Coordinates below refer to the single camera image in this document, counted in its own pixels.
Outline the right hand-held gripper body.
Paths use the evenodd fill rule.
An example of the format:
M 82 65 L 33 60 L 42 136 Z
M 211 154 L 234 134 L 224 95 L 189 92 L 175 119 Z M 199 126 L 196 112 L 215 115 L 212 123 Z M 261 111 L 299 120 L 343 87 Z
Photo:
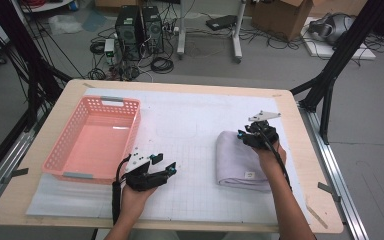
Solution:
M 260 111 L 249 118 L 253 132 L 246 131 L 244 143 L 257 149 L 269 150 L 269 146 L 279 140 L 275 127 L 272 127 L 268 120 L 278 118 L 279 113 Z

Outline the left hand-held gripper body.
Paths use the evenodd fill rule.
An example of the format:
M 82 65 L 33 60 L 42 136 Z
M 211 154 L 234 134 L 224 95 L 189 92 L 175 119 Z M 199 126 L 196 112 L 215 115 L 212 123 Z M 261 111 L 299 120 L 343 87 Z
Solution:
M 138 148 L 131 153 L 125 167 L 125 181 L 133 190 L 146 191 L 167 183 L 169 176 L 163 173 L 164 170 L 155 173 L 149 172 L 149 167 L 152 165 L 151 155 L 142 154 Z

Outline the lilac towel with cat print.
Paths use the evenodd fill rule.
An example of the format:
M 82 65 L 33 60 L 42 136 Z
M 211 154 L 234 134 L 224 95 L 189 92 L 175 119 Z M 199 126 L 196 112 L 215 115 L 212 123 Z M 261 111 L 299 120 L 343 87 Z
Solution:
M 257 153 L 232 131 L 223 131 L 217 137 L 216 179 L 219 185 L 226 187 L 271 191 Z

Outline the person's left hand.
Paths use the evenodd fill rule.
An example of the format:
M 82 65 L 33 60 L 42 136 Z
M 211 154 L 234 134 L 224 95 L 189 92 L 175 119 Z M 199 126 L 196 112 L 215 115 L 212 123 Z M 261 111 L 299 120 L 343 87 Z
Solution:
M 136 191 L 128 185 L 125 185 L 122 190 L 120 215 L 123 218 L 136 221 L 141 216 L 148 198 L 155 191 L 156 188 L 146 191 Z

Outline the person's right hand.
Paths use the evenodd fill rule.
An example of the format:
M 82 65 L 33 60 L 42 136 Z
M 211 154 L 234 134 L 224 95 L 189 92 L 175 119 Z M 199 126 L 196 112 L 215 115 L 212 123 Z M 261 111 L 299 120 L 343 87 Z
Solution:
M 286 152 L 279 142 L 273 145 L 283 163 L 286 162 Z M 276 155 L 270 150 L 255 149 L 260 161 L 260 166 L 268 178 L 283 177 L 281 165 Z

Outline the white foam mat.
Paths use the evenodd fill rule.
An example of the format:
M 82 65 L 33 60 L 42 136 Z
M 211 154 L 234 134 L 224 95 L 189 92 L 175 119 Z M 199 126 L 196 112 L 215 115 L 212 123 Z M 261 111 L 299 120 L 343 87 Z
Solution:
M 151 166 L 152 172 L 176 163 L 176 174 L 150 197 L 143 219 L 276 224 L 271 192 L 226 187 L 216 179 L 219 134 L 237 134 L 260 111 L 277 112 L 274 99 L 103 88 L 89 89 L 85 95 L 139 100 L 141 121 L 132 152 L 138 148 L 142 154 L 162 153 L 163 160 Z M 116 175 L 125 173 L 131 153 Z M 109 219 L 111 184 L 64 181 L 42 171 L 27 213 Z

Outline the pink perforated plastic basket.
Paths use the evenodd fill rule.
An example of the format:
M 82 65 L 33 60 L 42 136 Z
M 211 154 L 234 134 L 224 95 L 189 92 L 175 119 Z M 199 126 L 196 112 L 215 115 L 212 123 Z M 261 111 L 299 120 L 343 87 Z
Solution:
M 110 184 L 135 145 L 140 101 L 85 95 L 78 102 L 42 171 L 64 181 Z

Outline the black flat device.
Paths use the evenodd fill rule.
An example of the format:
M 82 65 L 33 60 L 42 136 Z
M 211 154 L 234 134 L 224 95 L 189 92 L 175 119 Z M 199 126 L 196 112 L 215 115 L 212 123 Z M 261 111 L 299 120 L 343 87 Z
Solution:
M 206 26 L 213 31 L 229 28 L 233 26 L 237 21 L 237 17 L 234 15 L 226 15 L 206 21 Z

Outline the brown cardboard box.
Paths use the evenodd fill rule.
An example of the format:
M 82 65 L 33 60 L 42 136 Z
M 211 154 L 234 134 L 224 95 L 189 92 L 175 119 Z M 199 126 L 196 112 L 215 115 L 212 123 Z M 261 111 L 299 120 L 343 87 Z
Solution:
M 297 38 L 313 7 L 313 0 L 260 0 L 252 26 L 286 41 Z

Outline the white power supply box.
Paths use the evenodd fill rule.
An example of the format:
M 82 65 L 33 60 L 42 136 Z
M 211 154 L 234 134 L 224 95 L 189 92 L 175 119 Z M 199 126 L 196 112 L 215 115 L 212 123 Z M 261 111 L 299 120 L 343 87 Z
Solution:
M 107 63 L 113 65 L 115 63 L 115 41 L 113 39 L 105 40 L 104 54 Z

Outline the black computer tower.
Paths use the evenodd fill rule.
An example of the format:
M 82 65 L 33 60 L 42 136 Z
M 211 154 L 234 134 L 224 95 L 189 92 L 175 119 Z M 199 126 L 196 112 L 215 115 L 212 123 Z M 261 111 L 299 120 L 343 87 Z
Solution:
M 140 8 L 137 5 L 123 5 L 115 23 L 115 30 L 123 58 L 138 61 L 140 44 L 143 42 Z
M 145 6 L 142 8 L 142 16 L 148 51 L 152 54 L 162 53 L 164 51 L 162 20 L 158 8 Z

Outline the clear plastic bag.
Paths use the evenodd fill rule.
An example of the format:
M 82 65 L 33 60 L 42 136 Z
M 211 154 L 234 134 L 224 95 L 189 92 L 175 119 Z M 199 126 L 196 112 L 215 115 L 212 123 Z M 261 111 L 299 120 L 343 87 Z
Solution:
M 74 34 L 82 30 L 81 24 L 71 15 L 56 15 L 48 19 L 53 35 Z

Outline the aluminium rail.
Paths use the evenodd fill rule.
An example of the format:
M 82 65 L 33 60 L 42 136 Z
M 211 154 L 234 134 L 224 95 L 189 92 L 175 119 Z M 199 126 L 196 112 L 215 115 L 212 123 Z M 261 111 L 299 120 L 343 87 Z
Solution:
M 319 133 L 320 120 L 316 113 L 308 112 L 298 107 L 307 132 L 313 142 L 313 148 L 321 163 L 322 172 L 327 178 L 328 186 L 341 196 L 341 202 L 334 202 L 339 209 L 343 226 L 347 229 L 352 240 L 369 240 L 369 236 L 348 190 L 336 157 L 329 143 L 325 143 Z
M 40 110 L 34 123 L 28 122 L 24 113 L 10 133 L 0 144 L 0 194 L 8 184 L 2 184 L 1 179 L 13 170 L 19 169 L 24 156 L 32 145 L 36 135 L 43 126 L 48 113 Z

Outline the grey metal bracket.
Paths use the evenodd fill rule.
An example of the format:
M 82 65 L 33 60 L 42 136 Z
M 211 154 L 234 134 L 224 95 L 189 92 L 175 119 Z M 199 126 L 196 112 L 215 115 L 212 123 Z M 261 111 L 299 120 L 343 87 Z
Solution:
M 22 175 L 26 175 L 26 174 L 28 174 L 28 172 L 29 172 L 29 168 L 13 170 L 11 173 L 9 173 L 8 176 L 4 176 L 1 179 L 1 183 L 2 184 L 8 184 L 11 181 L 12 178 L 18 177 L 18 176 L 22 176 Z
M 322 182 L 318 182 L 317 187 L 319 189 L 329 193 L 332 196 L 332 199 L 334 202 L 341 202 L 341 196 L 339 196 L 332 187 L 330 187 L 330 186 L 328 186 Z

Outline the black metal frame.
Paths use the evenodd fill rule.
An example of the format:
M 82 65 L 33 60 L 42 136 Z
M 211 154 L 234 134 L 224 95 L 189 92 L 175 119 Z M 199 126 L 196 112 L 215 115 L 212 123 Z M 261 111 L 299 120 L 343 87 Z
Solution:
M 367 0 L 322 71 L 313 79 L 290 90 L 293 95 L 308 90 L 305 98 L 299 101 L 299 106 L 307 112 L 315 113 L 318 104 L 323 102 L 319 135 L 326 145 L 329 145 L 329 118 L 335 82 L 383 15 L 384 0 Z
M 28 85 L 28 108 L 0 145 L 0 163 L 9 147 L 25 129 L 30 130 L 38 122 L 38 110 L 44 103 L 55 104 L 63 88 L 58 83 L 72 77 L 53 67 L 39 52 L 33 38 L 20 20 L 11 0 L 0 0 L 0 26 L 20 57 L 18 60 L 0 37 L 4 50 L 20 80 Z

